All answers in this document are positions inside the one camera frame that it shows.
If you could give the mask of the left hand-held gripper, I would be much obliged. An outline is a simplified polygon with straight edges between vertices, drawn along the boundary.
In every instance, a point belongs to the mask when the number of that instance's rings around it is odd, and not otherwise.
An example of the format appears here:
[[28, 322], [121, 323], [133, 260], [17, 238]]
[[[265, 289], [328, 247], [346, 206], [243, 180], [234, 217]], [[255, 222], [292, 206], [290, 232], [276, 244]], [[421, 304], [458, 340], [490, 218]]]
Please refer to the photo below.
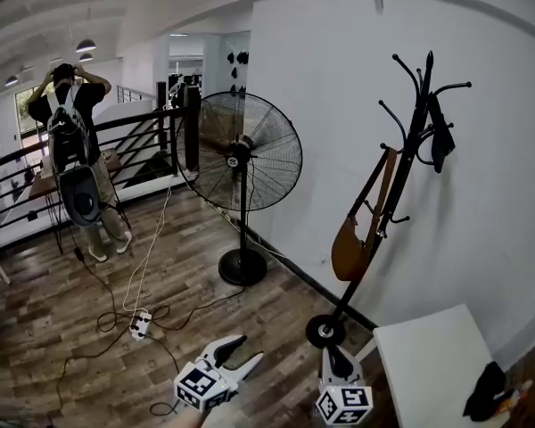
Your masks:
[[252, 355], [237, 366], [220, 368], [247, 340], [245, 334], [234, 334], [210, 342], [203, 353], [188, 362], [174, 381], [177, 399], [200, 412], [208, 411], [230, 401], [239, 383], [244, 381], [264, 358], [264, 352]]

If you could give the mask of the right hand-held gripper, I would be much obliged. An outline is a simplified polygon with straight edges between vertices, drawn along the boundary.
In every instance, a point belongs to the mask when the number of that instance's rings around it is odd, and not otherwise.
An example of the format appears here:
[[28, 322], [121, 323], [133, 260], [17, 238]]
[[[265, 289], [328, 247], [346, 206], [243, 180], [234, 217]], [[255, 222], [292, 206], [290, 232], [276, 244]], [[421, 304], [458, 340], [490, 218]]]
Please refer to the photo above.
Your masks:
[[[315, 408], [327, 426], [358, 426], [374, 408], [373, 391], [362, 377], [360, 362], [346, 350], [341, 353], [336, 345], [323, 349]], [[354, 379], [347, 383], [331, 379], [340, 376]]]

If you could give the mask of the black metal coat rack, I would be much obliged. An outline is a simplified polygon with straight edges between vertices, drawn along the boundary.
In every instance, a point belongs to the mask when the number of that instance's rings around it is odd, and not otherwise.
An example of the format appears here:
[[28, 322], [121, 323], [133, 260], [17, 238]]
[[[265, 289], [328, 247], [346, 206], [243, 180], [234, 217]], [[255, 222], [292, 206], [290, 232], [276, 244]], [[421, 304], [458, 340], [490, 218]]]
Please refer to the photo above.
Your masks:
[[[399, 130], [402, 134], [403, 146], [399, 150], [393, 148], [397, 151], [398, 156], [391, 178], [391, 185], [383, 206], [383, 213], [379, 219], [378, 231], [371, 250], [368, 268], [370, 267], [375, 254], [378, 252], [381, 243], [387, 239], [388, 225], [401, 224], [410, 220], [410, 216], [395, 218], [394, 213], [398, 208], [413, 163], [419, 161], [425, 166], [430, 166], [434, 169], [431, 154], [433, 129], [432, 120], [428, 111], [429, 94], [436, 95], [439, 100], [439, 95], [443, 92], [452, 89], [470, 88], [473, 86], [470, 81], [466, 81], [447, 84], [432, 91], [431, 80], [434, 67], [433, 52], [427, 54], [425, 68], [422, 70], [418, 69], [412, 71], [397, 54], [394, 54], [392, 59], [410, 76], [414, 85], [416, 100], [409, 129], [404, 129], [400, 119], [384, 101], [379, 102], [379, 105], [389, 113], [399, 126]], [[361, 206], [356, 216], [358, 222], [356, 235], [362, 242], [366, 240], [372, 219], [372, 208], [377, 203], [382, 177], [383, 174], [380, 174], [371, 192], [367, 196], [365, 203]], [[332, 313], [328, 315], [318, 315], [312, 317], [308, 321], [305, 333], [311, 345], [318, 349], [323, 349], [331, 345], [337, 346], [342, 344], [346, 337], [346, 329], [342, 321], [342, 315], [347, 312], [347, 307], [350, 305], [350, 301], [362, 282], [363, 277], [364, 276], [359, 276], [354, 281], [347, 282], [349, 285]]]

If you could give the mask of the white table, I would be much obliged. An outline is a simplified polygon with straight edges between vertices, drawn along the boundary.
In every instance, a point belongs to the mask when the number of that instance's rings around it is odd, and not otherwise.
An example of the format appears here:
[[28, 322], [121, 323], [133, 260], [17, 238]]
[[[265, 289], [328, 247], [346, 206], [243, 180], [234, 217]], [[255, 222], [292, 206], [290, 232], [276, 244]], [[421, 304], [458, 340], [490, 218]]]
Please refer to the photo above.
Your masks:
[[378, 350], [400, 428], [502, 428], [505, 412], [475, 423], [463, 416], [491, 355], [465, 304], [373, 330], [356, 355]]

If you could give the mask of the white power strip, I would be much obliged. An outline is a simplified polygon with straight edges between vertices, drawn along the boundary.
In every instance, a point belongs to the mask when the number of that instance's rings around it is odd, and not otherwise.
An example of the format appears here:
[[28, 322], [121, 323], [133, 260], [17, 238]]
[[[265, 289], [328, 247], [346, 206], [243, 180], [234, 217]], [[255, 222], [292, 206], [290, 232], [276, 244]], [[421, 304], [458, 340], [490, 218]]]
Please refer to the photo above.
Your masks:
[[135, 313], [133, 323], [129, 327], [132, 338], [137, 342], [147, 338], [151, 322], [152, 315], [150, 312], [139, 311]]

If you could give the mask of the black cloth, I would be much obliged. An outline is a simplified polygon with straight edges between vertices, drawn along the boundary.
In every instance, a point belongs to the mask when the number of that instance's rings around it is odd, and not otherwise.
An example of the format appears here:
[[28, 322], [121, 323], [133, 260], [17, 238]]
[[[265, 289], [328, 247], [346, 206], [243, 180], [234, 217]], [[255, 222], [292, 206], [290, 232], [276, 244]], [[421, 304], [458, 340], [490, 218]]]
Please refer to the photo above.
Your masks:
[[497, 362], [492, 361], [485, 366], [475, 384], [473, 393], [465, 403], [463, 416], [469, 417], [473, 422], [490, 420], [513, 393], [513, 389], [506, 389], [504, 371]]

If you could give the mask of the orange and blue bottle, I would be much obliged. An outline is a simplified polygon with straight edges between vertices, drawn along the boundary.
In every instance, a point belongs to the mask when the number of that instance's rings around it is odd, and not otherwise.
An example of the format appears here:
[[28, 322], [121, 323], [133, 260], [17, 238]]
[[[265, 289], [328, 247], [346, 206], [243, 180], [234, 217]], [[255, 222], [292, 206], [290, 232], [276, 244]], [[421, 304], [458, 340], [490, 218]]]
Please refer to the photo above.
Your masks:
[[532, 385], [533, 381], [527, 380], [524, 383], [514, 387], [512, 390], [499, 393], [499, 395], [494, 398], [494, 400], [498, 403], [494, 416], [511, 413], [513, 409], [520, 403], [520, 401], [527, 397]]

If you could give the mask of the black standing fan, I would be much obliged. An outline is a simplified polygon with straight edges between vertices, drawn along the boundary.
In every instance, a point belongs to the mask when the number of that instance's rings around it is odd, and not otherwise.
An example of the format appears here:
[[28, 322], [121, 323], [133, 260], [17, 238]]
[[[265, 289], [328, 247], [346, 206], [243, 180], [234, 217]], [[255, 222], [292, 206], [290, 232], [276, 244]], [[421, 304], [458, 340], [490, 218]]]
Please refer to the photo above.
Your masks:
[[218, 92], [182, 118], [175, 143], [178, 170], [191, 189], [239, 216], [239, 244], [220, 258], [220, 277], [239, 287], [261, 282], [268, 264], [249, 245], [248, 218], [278, 204], [299, 181], [303, 154], [294, 125], [257, 95]]

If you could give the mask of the grey equipment pack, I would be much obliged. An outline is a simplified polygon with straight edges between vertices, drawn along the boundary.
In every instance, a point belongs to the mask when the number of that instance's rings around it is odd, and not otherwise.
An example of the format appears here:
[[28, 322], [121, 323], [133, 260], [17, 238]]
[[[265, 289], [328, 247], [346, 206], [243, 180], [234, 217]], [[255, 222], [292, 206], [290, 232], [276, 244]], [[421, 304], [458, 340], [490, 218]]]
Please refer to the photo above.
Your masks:
[[47, 123], [54, 182], [70, 220], [91, 227], [105, 208], [95, 173], [89, 164], [90, 144], [77, 110], [58, 105]]

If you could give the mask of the black bag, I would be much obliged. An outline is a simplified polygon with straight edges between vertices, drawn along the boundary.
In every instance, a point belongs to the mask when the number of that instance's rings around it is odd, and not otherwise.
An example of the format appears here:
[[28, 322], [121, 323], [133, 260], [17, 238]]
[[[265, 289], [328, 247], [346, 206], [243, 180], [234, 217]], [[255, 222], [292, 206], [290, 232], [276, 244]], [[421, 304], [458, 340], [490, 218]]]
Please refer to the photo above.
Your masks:
[[432, 163], [434, 171], [438, 174], [442, 172], [445, 159], [456, 148], [454, 139], [450, 133], [450, 125], [446, 122], [441, 111], [438, 97], [429, 94], [428, 111], [432, 120]]

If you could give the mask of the black metal railing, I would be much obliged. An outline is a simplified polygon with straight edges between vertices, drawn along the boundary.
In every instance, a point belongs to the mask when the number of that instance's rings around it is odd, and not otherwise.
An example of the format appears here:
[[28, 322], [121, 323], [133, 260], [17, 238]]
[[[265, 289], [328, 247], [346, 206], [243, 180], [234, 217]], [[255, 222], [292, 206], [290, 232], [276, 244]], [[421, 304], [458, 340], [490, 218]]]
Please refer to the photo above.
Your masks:
[[[129, 133], [124, 136], [118, 136], [111, 140], [99, 143], [103, 151], [114, 149], [119, 156], [122, 165], [121, 169], [110, 172], [112, 183], [114, 185], [124, 185], [136, 181], [141, 175], [138, 174], [135, 169], [142, 168], [152, 160], [158, 160], [163, 163], [161, 168], [152, 171], [154, 175], [163, 174], [176, 177], [183, 176], [184, 171], [178, 164], [176, 132], [177, 123], [187, 114], [187, 112], [188, 110], [185, 108], [156, 109], [149, 113], [128, 116], [97, 125], [95, 129], [98, 133], [123, 128], [125, 126], [133, 127]], [[21, 185], [15, 190], [17, 192], [29, 192], [35, 177], [30, 183]], [[46, 198], [45, 207], [31, 210], [17, 218], [2, 221], [0, 223], [0, 230], [22, 220], [34, 221], [37, 219], [37, 215], [42, 211], [49, 211], [52, 213], [52, 228], [59, 227], [62, 222], [59, 215], [62, 212], [62, 202], [60, 200], [56, 202], [53, 200], [54, 193], [42, 196]], [[34, 200], [29, 200], [27, 198], [0, 210], [0, 214], [16, 210], [22, 205], [33, 201]]]

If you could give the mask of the wooden desk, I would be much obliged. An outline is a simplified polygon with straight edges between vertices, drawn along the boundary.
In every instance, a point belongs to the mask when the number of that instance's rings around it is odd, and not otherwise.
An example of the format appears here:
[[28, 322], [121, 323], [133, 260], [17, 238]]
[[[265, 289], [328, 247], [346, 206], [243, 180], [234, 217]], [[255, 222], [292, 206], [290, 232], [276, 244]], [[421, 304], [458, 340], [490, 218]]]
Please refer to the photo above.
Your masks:
[[[109, 172], [114, 172], [122, 168], [119, 156], [114, 149], [102, 151], [103, 161]], [[57, 190], [53, 176], [45, 177], [39, 172], [29, 190], [29, 200], [35, 200], [42, 196], [54, 193]]]

